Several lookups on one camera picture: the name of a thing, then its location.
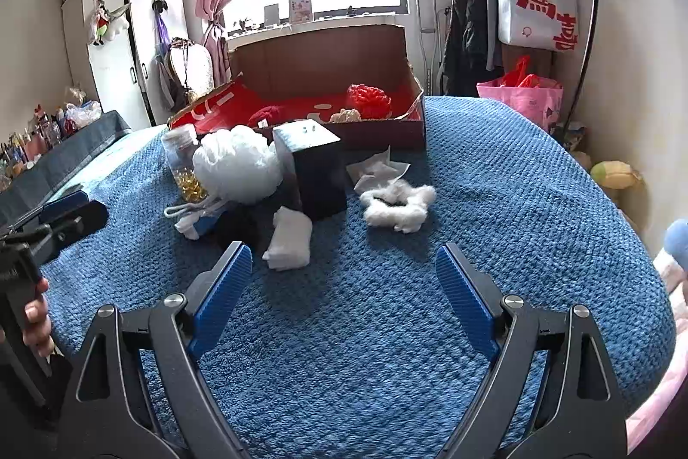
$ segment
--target black jacket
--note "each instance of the black jacket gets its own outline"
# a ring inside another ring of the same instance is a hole
[[[444,74],[451,96],[477,97],[476,83],[504,74],[487,65],[487,1],[453,0],[449,34],[445,45]]]

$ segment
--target blue knit blanket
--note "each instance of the blue knit blanket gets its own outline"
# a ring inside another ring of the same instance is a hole
[[[487,368],[469,345],[434,272],[455,241],[503,291],[537,307],[589,306],[630,413],[655,388],[673,351],[662,283],[612,202],[552,139],[506,106],[429,98],[426,153],[393,151],[413,185],[438,201],[416,234],[367,229],[350,190],[346,213],[314,224],[311,265],[271,272],[268,199],[246,288],[217,348],[201,360],[208,385],[255,458],[431,458]],[[365,154],[351,155],[362,160]],[[109,225],[44,267],[58,342],[79,348],[95,310],[156,303],[185,290],[220,255],[163,217],[178,200],[157,139],[92,193]],[[151,396],[173,419],[151,366]],[[541,363],[534,365],[534,370]],[[524,428],[532,375],[510,428]]]

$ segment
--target white drawstring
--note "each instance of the white drawstring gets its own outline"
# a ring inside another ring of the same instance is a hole
[[[221,202],[221,199],[203,199],[199,203],[184,203],[183,205],[169,206],[164,210],[163,214],[165,215],[165,218],[176,218],[177,216],[183,215],[191,210],[207,208],[216,202]]]

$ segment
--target red crocheted flower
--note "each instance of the red crocheted flower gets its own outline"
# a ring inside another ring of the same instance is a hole
[[[347,107],[359,110],[363,120],[384,120],[391,115],[391,98],[375,86],[352,84],[347,90]]]

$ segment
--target metal screw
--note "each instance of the metal screw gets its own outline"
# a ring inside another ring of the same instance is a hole
[[[184,297],[181,294],[170,294],[165,298],[164,304],[168,308],[176,308],[181,305],[184,301]]]
[[[583,304],[578,304],[573,306],[573,313],[578,317],[586,318],[590,315],[590,310],[588,310]]]
[[[504,303],[507,304],[509,308],[514,310],[523,308],[523,298],[521,296],[516,296],[516,294],[509,294],[506,298],[504,298]]]
[[[115,313],[115,306],[108,303],[98,310],[98,317],[110,317],[113,313]]]

